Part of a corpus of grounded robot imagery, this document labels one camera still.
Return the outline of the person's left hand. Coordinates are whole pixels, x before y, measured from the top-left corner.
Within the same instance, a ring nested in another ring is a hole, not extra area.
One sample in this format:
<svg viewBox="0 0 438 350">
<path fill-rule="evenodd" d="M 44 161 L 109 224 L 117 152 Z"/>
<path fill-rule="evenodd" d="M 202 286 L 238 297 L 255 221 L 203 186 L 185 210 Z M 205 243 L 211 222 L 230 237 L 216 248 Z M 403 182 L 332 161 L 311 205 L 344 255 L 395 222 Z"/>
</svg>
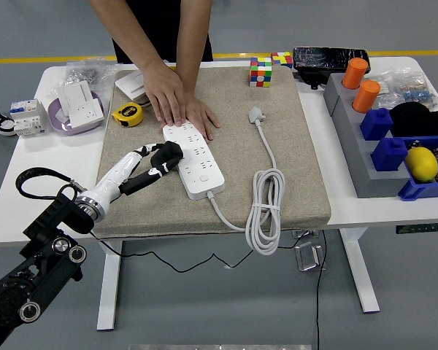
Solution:
<svg viewBox="0 0 438 350">
<path fill-rule="evenodd" d="M 209 143 L 214 139 L 213 129 L 219 129 L 220 123 L 211 109 L 193 93 L 187 93 L 184 97 L 185 117 Z"/>
</svg>

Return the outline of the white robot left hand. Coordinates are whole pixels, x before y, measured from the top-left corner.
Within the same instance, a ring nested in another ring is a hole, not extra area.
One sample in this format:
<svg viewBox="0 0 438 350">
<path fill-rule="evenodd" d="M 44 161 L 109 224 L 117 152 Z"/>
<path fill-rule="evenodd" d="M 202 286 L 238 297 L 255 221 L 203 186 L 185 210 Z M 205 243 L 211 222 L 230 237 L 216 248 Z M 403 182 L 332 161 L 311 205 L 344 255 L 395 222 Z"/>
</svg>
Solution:
<svg viewBox="0 0 438 350">
<path fill-rule="evenodd" d="M 151 168 L 137 176 L 132 176 L 141 160 L 151 156 Z M 183 158 L 180 146 L 171 141 L 148 144 L 130 151 L 119 160 L 92 189 L 77 197 L 79 205 L 92 206 L 99 211 L 107 211 L 111 202 L 122 194 L 131 195 L 162 176 L 167 175 Z"/>
</svg>

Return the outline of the person's right hand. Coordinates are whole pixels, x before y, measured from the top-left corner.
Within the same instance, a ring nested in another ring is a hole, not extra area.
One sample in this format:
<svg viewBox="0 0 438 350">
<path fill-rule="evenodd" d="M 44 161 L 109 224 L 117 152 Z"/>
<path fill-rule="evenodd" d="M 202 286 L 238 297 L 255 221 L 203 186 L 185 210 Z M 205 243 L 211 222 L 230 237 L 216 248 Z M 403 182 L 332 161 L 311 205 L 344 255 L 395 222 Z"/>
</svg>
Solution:
<svg viewBox="0 0 438 350">
<path fill-rule="evenodd" d="M 178 75 L 163 61 L 148 62 L 140 71 L 156 119 L 169 126 L 181 126 L 185 122 L 185 102 Z"/>
</svg>

